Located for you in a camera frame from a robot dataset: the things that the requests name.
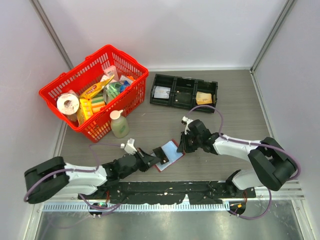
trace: gray table surface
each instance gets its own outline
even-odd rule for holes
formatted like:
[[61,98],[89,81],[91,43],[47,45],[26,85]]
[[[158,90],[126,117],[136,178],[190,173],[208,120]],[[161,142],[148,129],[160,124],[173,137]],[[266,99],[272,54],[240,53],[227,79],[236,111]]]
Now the gray table surface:
[[[214,71],[170,71],[160,74],[191,77],[205,81],[218,82],[216,107],[224,115],[222,132],[234,138],[262,140],[269,135],[259,100],[248,70],[214,70]],[[138,106],[127,121],[130,133],[122,139],[111,132],[99,143],[125,143],[135,139],[135,146],[145,152],[167,143],[171,139],[180,141],[182,117],[186,109],[150,104],[150,90],[156,72],[150,72],[147,78],[144,102]],[[200,119],[210,131],[217,132],[221,123],[217,113],[193,112],[192,119]],[[81,166],[95,166],[95,159],[88,145],[92,142],[81,133],[67,128],[61,156],[68,163]],[[101,163],[120,158],[125,152],[112,146],[94,146]],[[208,181],[225,180],[238,169],[251,168],[249,162],[231,156],[216,156],[205,153],[202,149],[186,154],[163,172],[154,167],[147,172],[135,172],[125,181]]]

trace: metal floor panel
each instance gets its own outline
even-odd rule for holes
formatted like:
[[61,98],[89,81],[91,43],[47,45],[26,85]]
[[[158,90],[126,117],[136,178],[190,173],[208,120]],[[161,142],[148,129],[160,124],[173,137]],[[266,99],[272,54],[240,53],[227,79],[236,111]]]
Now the metal floor panel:
[[[257,216],[268,201],[247,203],[246,216]],[[85,212],[43,212],[36,240],[302,240],[290,200],[273,201],[257,220],[245,220],[226,211],[118,212],[92,219]],[[57,229],[56,226],[72,226]]]

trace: toilet paper roll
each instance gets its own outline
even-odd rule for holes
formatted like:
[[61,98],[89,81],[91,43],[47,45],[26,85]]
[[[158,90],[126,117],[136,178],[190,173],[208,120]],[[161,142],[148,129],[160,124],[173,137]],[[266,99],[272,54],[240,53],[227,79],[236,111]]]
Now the toilet paper roll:
[[79,109],[79,99],[71,93],[63,93],[56,101],[60,113],[66,115],[73,122],[77,121],[76,112]]

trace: white connector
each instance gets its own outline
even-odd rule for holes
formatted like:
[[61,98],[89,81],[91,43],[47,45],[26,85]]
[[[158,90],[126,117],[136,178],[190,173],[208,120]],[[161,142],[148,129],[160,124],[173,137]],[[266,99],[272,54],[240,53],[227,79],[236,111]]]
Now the white connector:
[[124,149],[128,154],[135,154],[137,152],[137,149],[134,146],[135,140],[133,138],[130,138],[126,144],[122,143],[121,148]]
[[184,130],[184,134],[187,135],[187,134],[188,134],[188,131],[190,130],[190,129],[189,129],[189,124],[192,123],[193,120],[190,119],[190,118],[187,118],[186,116],[183,116],[182,121],[183,121],[184,123],[186,123],[185,130]]

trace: metal frame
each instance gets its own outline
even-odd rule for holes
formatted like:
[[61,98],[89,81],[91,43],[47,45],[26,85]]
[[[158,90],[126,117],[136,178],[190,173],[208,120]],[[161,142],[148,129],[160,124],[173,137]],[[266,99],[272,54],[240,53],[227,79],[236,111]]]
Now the metal frame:
[[267,39],[265,40],[258,56],[256,57],[253,66],[251,68],[251,72],[255,73],[257,67],[259,66],[262,58],[264,57],[265,53],[267,52],[268,48],[270,47],[271,43],[273,42],[273,40],[275,39],[275,36],[277,35],[277,33],[279,32],[282,24],[284,23],[284,21],[286,20],[288,14],[290,13],[291,9],[294,7],[295,3],[297,0],[287,0],[286,3],[283,6],[283,9],[280,13],[280,15],[278,16],[277,20],[275,21],[271,32],[269,33],[269,36],[267,37]]
[[69,69],[73,69],[74,65],[72,64],[64,46],[62,45],[58,35],[56,34],[55,29],[52,27],[44,9],[42,8],[39,0],[30,0],[35,12],[38,14],[41,22],[43,23],[43,26],[45,27],[45,29],[47,30],[48,34],[50,35],[53,43],[55,44],[56,48],[58,49],[58,51],[60,52],[63,60],[65,61],[65,63],[67,64],[67,66],[69,67]]

